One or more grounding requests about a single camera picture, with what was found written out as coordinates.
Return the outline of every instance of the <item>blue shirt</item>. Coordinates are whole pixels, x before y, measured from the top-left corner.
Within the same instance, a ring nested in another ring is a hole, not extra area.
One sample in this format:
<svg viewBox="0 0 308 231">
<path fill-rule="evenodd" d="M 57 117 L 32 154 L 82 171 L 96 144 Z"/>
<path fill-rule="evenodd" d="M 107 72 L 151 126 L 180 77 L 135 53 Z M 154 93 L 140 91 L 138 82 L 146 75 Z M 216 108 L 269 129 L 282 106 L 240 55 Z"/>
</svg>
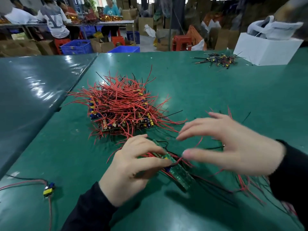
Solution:
<svg viewBox="0 0 308 231">
<path fill-rule="evenodd" d="M 120 16 L 120 11 L 117 6 L 112 5 L 110 8 L 108 5 L 104 7 L 104 14 L 113 15 L 113 16 Z"/>
</svg>

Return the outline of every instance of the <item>white shirt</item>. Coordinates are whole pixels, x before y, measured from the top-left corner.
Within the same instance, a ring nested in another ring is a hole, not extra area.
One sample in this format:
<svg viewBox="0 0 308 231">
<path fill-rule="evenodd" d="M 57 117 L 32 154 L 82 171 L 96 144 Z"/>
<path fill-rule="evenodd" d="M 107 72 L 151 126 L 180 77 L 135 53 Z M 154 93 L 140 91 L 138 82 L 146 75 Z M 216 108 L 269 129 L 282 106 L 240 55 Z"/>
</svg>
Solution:
<svg viewBox="0 0 308 231">
<path fill-rule="evenodd" d="M 5 17 L 13 24 L 27 24 L 38 21 L 36 16 L 15 7 L 13 7 L 11 13 L 5 15 Z"/>
<path fill-rule="evenodd" d="M 71 23 L 71 20 L 67 19 L 63 10 L 56 5 L 44 5 L 38 12 L 37 19 L 40 21 L 46 19 L 50 33 L 55 38 L 62 39 L 67 37 L 70 33 L 63 22 Z"/>
</svg>

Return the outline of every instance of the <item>white box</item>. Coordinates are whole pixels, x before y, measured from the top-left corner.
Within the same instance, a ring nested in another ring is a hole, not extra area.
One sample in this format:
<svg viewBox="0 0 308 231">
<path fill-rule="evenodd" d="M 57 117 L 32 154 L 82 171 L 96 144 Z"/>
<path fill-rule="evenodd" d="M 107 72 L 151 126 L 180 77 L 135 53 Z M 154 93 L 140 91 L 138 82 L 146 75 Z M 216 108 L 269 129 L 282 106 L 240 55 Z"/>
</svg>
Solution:
<svg viewBox="0 0 308 231">
<path fill-rule="evenodd" d="M 286 65 L 302 42 L 296 38 L 275 41 L 241 33 L 233 53 L 257 66 Z"/>
</svg>

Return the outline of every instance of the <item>hand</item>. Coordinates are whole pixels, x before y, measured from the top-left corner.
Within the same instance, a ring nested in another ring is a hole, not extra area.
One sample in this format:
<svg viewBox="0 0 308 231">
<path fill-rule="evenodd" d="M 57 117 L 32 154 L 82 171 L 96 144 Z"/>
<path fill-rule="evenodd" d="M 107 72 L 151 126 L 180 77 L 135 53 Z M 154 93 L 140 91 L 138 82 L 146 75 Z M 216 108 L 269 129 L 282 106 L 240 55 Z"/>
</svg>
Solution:
<svg viewBox="0 0 308 231">
<path fill-rule="evenodd" d="M 225 145 L 224 152 L 187 149 L 183 152 L 185 159 L 216 164 L 246 175 L 269 175 L 277 169 L 284 157 L 283 144 L 244 127 L 227 115 L 212 112 L 209 115 L 212 118 L 185 123 L 176 139 L 213 136 Z"/>
<path fill-rule="evenodd" d="M 147 135 L 138 135 L 129 138 L 122 149 L 115 153 L 111 165 L 99 181 L 102 192 L 115 207 L 121 206 L 143 190 L 152 176 L 172 164 L 168 159 L 156 157 L 137 159 L 148 152 L 166 154 L 163 148 L 146 137 Z"/>
</svg>

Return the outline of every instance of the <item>green circuit board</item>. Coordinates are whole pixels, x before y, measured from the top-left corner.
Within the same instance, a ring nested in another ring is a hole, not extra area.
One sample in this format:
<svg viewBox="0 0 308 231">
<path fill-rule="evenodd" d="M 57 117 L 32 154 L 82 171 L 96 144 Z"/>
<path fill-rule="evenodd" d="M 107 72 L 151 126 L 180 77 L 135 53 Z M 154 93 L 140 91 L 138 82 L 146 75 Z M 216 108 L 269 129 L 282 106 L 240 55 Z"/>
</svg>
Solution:
<svg viewBox="0 0 308 231">
<path fill-rule="evenodd" d="M 160 146 L 157 141 L 153 140 L 153 142 L 157 146 Z M 176 160 L 168 153 L 166 155 L 164 155 L 163 157 L 171 160 L 173 163 L 176 162 Z M 173 166 L 170 169 L 170 173 L 181 184 L 181 186 L 183 186 L 183 188 L 185 190 L 188 190 L 190 188 L 191 184 L 195 182 L 194 178 L 192 178 L 192 176 L 179 164 L 176 165 L 176 166 Z"/>
</svg>

